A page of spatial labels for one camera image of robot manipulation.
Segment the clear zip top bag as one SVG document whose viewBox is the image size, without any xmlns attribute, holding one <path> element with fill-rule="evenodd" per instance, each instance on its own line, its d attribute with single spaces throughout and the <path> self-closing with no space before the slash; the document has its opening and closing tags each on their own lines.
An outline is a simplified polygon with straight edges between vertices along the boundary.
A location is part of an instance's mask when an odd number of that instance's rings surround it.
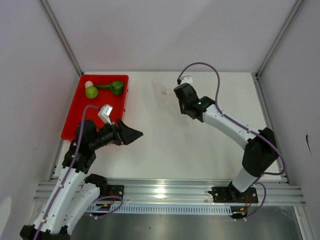
<svg viewBox="0 0 320 240">
<path fill-rule="evenodd" d="M 166 111 L 179 112 L 180 106 L 174 88 L 175 81 L 169 79 L 155 79 L 152 81 L 152 88 L 157 105 Z"/>
</svg>

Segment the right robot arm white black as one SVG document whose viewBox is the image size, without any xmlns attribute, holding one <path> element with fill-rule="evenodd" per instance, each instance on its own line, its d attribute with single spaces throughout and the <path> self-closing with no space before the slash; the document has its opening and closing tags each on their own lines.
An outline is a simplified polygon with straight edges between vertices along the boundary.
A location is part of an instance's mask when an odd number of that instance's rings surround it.
<svg viewBox="0 0 320 240">
<path fill-rule="evenodd" d="M 227 187 L 228 199 L 234 203 L 241 201 L 252 184 L 279 156 L 273 131 L 268 127 L 263 130 L 250 128 L 232 119 L 218 107 L 215 100 L 207 96 L 199 98 L 189 83 L 182 83 L 173 91 L 183 115 L 218 129 L 244 150 L 242 168 Z"/>
</svg>

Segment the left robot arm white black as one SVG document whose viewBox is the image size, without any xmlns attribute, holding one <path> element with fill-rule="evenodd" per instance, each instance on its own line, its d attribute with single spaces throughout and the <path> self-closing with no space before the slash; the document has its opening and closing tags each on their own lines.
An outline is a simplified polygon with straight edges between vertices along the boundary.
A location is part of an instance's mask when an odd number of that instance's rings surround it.
<svg viewBox="0 0 320 240">
<path fill-rule="evenodd" d="M 69 240 L 87 208 L 95 200 L 111 198 L 107 178 L 88 174 L 96 150 L 109 144 L 129 145 L 143 136 L 122 120 L 116 122 L 106 123 L 102 128 L 97 128 L 90 119 L 78 124 L 57 183 L 38 217 L 31 225 L 22 227 L 19 234 L 22 239 Z"/>
</svg>

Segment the green bell pepper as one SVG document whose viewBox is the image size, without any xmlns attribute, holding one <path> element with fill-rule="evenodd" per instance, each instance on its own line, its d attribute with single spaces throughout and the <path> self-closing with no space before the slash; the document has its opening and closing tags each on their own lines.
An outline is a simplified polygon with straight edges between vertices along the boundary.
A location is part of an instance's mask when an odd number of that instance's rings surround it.
<svg viewBox="0 0 320 240">
<path fill-rule="evenodd" d="M 114 81 L 109 85 L 111 93 L 115 96 L 119 96 L 124 92 L 125 83 L 123 81 Z"/>
</svg>

